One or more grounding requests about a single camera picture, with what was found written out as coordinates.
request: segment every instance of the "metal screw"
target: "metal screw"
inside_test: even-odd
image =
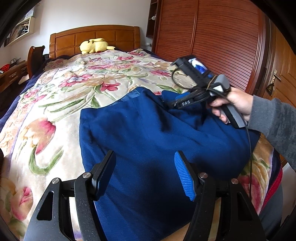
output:
[[[52,184],[56,184],[58,182],[59,182],[59,179],[57,177],[52,180]]]
[[[91,173],[90,172],[85,172],[83,173],[83,178],[89,178],[91,176]]]
[[[238,184],[239,181],[236,178],[231,179],[232,184]]]
[[[199,174],[199,176],[200,176],[201,178],[205,179],[205,178],[207,178],[207,173],[205,173],[205,172],[201,172],[201,173]]]

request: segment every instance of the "floral blanket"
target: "floral blanket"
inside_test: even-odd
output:
[[[160,95],[162,90],[184,92],[171,79],[174,66],[141,49],[124,53],[76,55],[47,64],[35,85],[20,96],[15,111],[0,133],[4,168],[0,182],[0,214],[11,231],[23,239],[32,213],[49,182],[75,179],[84,172],[78,130],[82,108],[100,108],[138,86]],[[191,79],[176,72],[185,87]],[[252,197],[259,213],[271,174],[273,148],[262,137],[253,153]],[[248,192],[250,169],[239,177]],[[75,210],[74,200],[70,201]],[[71,212],[77,240],[77,214]]]

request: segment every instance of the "white floor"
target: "white floor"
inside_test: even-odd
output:
[[[282,222],[291,214],[296,202],[296,173],[287,163],[283,167],[283,179],[281,181],[283,187],[283,216]]]

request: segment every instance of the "red basket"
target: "red basket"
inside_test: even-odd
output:
[[[9,66],[10,66],[10,64],[6,64],[0,70],[2,70],[3,72],[6,72],[9,70]]]

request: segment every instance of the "white shelf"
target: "white shelf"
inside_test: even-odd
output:
[[[7,46],[10,46],[12,44],[15,44],[17,42],[19,42],[20,40],[22,40],[23,38],[31,35],[34,33],[34,27],[35,27],[35,18],[34,17],[29,17],[21,22],[19,22],[17,25],[20,25],[20,24],[23,24],[23,23],[26,23],[29,21],[29,27],[28,27],[28,32],[26,32],[25,34],[19,36],[18,38],[16,38],[14,41],[10,42]]]

